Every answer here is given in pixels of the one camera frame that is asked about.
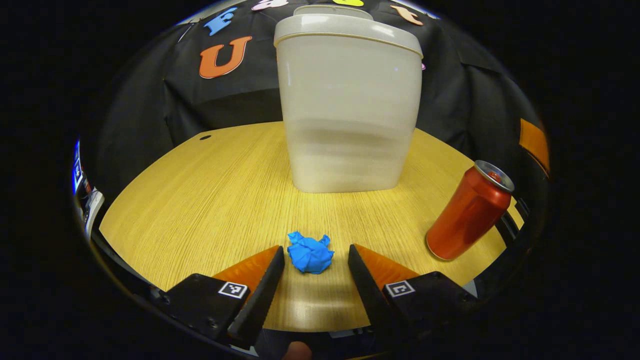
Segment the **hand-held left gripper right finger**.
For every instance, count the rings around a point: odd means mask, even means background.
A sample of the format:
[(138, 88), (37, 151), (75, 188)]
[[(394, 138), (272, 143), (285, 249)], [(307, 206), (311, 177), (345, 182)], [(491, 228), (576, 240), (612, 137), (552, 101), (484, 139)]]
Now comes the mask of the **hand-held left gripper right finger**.
[(478, 299), (442, 272), (418, 274), (361, 244), (351, 244), (350, 275), (372, 329), (386, 346), (411, 346), (463, 319)]

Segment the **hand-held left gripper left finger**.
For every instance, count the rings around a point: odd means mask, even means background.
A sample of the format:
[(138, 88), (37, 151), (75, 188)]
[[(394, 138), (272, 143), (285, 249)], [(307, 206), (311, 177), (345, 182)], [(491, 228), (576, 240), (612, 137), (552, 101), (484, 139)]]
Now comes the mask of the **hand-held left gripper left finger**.
[(284, 249), (275, 245), (213, 276), (193, 273), (152, 302), (209, 340), (249, 348), (263, 329), (284, 267)]

